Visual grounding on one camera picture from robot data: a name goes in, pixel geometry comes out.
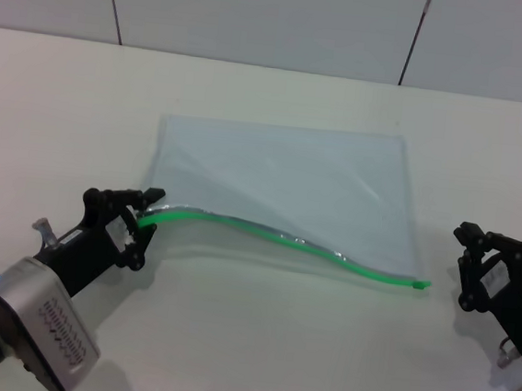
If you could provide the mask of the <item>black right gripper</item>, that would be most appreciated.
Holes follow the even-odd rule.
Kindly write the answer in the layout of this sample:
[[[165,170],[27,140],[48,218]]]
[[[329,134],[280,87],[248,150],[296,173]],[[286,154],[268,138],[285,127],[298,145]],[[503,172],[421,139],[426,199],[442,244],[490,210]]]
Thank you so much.
[[[522,242],[483,232],[472,222],[461,223],[453,235],[463,247],[458,263],[459,306],[467,312],[491,312],[522,357]],[[508,282],[491,293],[482,279],[501,262],[507,268]]]

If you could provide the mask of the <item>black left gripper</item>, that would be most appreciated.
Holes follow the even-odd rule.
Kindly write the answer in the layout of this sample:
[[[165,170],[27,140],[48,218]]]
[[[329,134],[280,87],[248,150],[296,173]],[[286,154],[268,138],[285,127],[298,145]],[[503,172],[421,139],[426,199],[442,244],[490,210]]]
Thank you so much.
[[[139,271],[145,265],[145,252],[157,226],[139,226],[131,210],[141,212],[166,196],[164,189],[86,190],[82,196],[84,215],[80,223],[47,244],[35,259],[50,268],[60,279],[69,296],[75,296],[110,267],[128,267]],[[133,240],[119,249],[107,230],[114,220],[124,221]]]

